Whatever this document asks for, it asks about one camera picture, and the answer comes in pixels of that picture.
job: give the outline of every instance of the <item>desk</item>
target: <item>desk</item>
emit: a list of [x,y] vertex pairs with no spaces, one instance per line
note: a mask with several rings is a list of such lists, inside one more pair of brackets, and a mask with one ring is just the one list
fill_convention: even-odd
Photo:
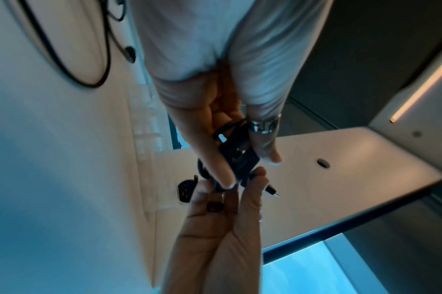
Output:
[[[272,248],[298,236],[368,210],[442,179],[442,172],[405,152],[368,128],[352,128],[281,137],[280,166],[265,166],[280,198],[263,197],[262,248]],[[329,169],[316,163],[323,158]],[[167,153],[169,181],[197,174],[191,149]],[[187,206],[156,214],[153,286],[161,285],[172,244]]]

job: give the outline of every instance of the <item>person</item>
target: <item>person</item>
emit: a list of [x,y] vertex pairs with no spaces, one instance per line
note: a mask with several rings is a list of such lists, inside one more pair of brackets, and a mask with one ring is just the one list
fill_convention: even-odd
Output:
[[[133,0],[145,66],[184,140],[225,189],[200,182],[173,247],[163,293],[257,293],[259,199],[265,169],[246,187],[237,214],[235,176],[212,133],[241,120],[266,163],[279,164],[280,113],[324,25],[332,0]],[[206,212],[207,198],[224,200]]]

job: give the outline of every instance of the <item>cable on wall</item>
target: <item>cable on wall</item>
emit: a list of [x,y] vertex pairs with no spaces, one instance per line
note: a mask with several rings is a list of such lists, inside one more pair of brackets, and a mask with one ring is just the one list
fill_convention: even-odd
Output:
[[53,60],[53,62],[58,66],[58,68],[68,78],[70,78],[75,83],[77,83],[81,86],[84,86],[86,88],[92,88],[92,89],[99,88],[100,86],[102,86],[106,82],[106,79],[109,76],[109,71],[111,69],[111,50],[109,47],[109,39],[110,38],[114,42],[114,44],[116,44],[118,50],[121,52],[121,54],[126,58],[126,60],[128,62],[135,63],[135,60],[136,60],[135,49],[131,46],[127,46],[127,47],[123,48],[121,46],[121,44],[119,44],[119,42],[116,39],[116,36],[114,35],[114,33],[111,29],[111,26],[109,24],[109,19],[108,19],[108,17],[110,17],[118,22],[121,22],[122,20],[124,20],[126,10],[127,10],[127,3],[125,2],[125,0],[117,0],[116,1],[118,5],[122,5],[122,14],[120,17],[115,17],[108,10],[108,0],[97,0],[97,1],[100,5],[101,15],[102,15],[102,19],[103,19],[103,31],[104,31],[104,35],[105,35],[106,60],[107,61],[106,61],[105,71],[104,71],[103,75],[101,76],[101,78],[95,83],[88,83],[88,82],[82,81],[79,78],[77,78],[76,76],[74,76],[74,74],[72,74],[67,69],[67,67],[64,65],[61,58],[57,55],[53,45],[51,44],[48,36],[45,34],[45,31],[43,30],[42,26],[40,25],[37,17],[33,13],[32,9],[29,6],[29,4],[27,3],[27,1],[26,0],[17,0],[17,2],[19,3],[20,7],[23,10],[23,12],[27,16],[27,19],[29,20],[30,24],[34,28],[40,41],[45,46],[45,48],[48,52],[48,55]]

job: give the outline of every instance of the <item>ceiling fixture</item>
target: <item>ceiling fixture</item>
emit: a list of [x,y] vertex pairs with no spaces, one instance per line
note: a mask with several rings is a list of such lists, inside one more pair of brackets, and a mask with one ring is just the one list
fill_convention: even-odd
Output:
[[424,84],[422,84],[419,87],[419,89],[416,92],[414,92],[413,95],[411,95],[411,97],[405,102],[405,104],[403,104],[403,106],[397,112],[395,112],[395,114],[390,118],[390,122],[391,123],[396,122],[441,77],[442,77],[442,65],[439,66],[439,68],[437,68],[437,70],[427,79],[427,81],[425,81]]

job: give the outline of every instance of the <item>black ring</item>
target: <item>black ring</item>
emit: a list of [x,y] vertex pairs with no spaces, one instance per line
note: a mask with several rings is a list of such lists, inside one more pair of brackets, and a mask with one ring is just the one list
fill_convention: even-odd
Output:
[[208,202],[206,204],[207,212],[222,212],[224,210],[224,203],[222,202]]

